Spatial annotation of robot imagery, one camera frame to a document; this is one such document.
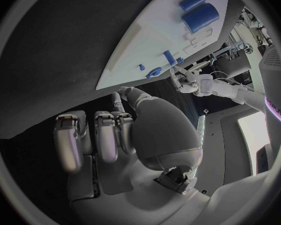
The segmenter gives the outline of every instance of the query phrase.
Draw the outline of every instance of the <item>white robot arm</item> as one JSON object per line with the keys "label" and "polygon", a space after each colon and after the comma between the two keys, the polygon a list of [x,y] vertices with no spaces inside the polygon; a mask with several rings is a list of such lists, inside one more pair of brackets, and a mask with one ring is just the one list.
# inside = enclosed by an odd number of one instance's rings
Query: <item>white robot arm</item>
{"label": "white robot arm", "polygon": [[[265,96],[261,93],[250,91],[243,85],[231,85],[225,81],[214,79],[211,74],[200,74],[201,70],[189,72],[179,66],[175,66],[175,70],[183,74],[183,76],[176,76],[174,69],[170,69],[172,83],[180,93],[193,93],[198,97],[210,95],[226,97],[238,104],[247,104],[263,113],[265,112]],[[180,83],[180,78],[185,78],[187,82]]]}

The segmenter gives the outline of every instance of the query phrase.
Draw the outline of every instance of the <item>rounded gray cover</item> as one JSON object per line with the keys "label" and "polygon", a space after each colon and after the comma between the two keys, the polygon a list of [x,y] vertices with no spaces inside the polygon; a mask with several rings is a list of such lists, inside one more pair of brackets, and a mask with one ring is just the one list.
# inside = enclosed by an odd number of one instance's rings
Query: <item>rounded gray cover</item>
{"label": "rounded gray cover", "polygon": [[138,159],[149,169],[197,168],[203,157],[198,133],[177,107],[158,98],[136,109],[132,138]]}

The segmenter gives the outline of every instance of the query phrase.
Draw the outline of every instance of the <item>purple light strip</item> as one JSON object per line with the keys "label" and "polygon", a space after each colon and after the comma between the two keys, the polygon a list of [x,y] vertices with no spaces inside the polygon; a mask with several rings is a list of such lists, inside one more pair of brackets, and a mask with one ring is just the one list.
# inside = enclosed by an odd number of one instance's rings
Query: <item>purple light strip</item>
{"label": "purple light strip", "polygon": [[278,118],[278,119],[280,120],[280,122],[281,122],[281,117],[278,116],[278,114],[276,113],[276,111],[274,111],[274,109],[268,104],[267,98],[266,98],[266,97],[264,97],[264,102],[265,102],[266,107],[271,111],[271,113],[274,114],[274,116],[275,116],[276,118]]}

